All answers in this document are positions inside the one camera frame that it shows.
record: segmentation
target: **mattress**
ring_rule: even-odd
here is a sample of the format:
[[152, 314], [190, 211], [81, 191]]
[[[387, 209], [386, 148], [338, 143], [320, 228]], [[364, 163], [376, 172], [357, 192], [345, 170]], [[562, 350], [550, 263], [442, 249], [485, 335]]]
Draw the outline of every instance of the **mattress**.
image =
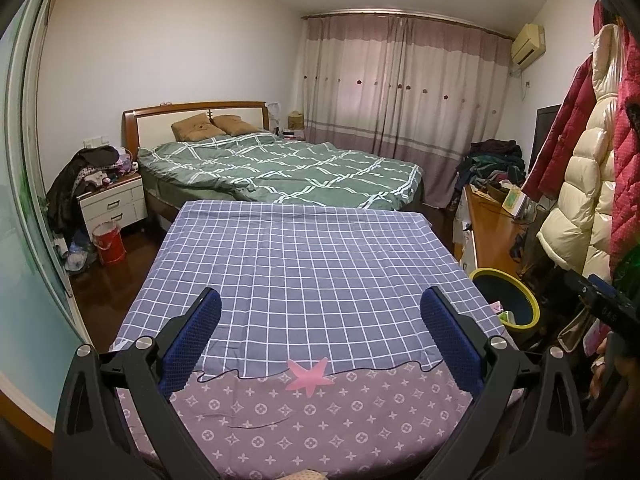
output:
[[422, 179], [415, 164], [269, 132], [140, 148], [138, 162], [147, 179], [204, 191], [191, 199], [222, 198], [207, 193], [212, 190], [252, 202], [399, 210]]
[[470, 402], [420, 319], [431, 285], [488, 336], [504, 333], [419, 214], [189, 202], [113, 348], [156, 335], [212, 286], [222, 318], [172, 403], [214, 466], [258, 480], [382, 474], [432, 456]]

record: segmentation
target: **yellow trash bin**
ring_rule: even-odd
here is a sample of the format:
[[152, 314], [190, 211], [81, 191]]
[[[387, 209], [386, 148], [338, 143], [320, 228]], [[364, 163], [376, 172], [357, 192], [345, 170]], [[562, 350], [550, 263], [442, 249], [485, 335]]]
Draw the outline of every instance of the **yellow trash bin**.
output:
[[513, 312], [515, 323], [502, 320], [509, 332], [529, 332], [540, 320], [540, 308], [533, 293], [520, 280], [498, 269], [481, 268], [469, 276], [489, 304], [500, 301], [503, 310]]

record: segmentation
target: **curtain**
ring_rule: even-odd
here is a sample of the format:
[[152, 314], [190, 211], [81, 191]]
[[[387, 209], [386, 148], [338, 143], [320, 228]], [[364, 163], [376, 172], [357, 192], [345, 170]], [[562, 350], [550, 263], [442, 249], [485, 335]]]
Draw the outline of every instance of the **curtain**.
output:
[[495, 137], [511, 41], [448, 22], [310, 18], [302, 63], [306, 138], [420, 166], [424, 202], [449, 203], [471, 142]]

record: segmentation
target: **green bedding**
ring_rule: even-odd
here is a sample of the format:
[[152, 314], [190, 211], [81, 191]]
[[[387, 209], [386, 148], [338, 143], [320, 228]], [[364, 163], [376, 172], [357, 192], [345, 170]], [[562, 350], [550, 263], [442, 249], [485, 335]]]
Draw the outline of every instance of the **green bedding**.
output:
[[145, 172], [236, 200], [398, 210], [413, 199], [415, 164], [268, 132], [140, 148]]
[[140, 175], [145, 186], [145, 192], [151, 193], [165, 204], [172, 205], [180, 209], [186, 202], [194, 200], [235, 200], [229, 193], [222, 193], [215, 189], [204, 189], [201, 187], [189, 187], [175, 182], [161, 180], [154, 174], [149, 173], [146, 168], [140, 165]]

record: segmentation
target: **brown pillow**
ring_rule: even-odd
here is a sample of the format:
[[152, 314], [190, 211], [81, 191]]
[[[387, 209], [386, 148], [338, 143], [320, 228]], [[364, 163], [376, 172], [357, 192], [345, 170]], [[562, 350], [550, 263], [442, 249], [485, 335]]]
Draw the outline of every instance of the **brown pillow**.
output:
[[179, 142], [198, 142], [218, 135], [226, 135], [220, 128], [211, 124], [204, 113], [177, 121], [171, 125], [171, 129], [174, 132], [175, 140]]
[[261, 132], [262, 128], [256, 128], [252, 124], [245, 123], [238, 115], [218, 115], [213, 118], [213, 123], [229, 135], [244, 135]]

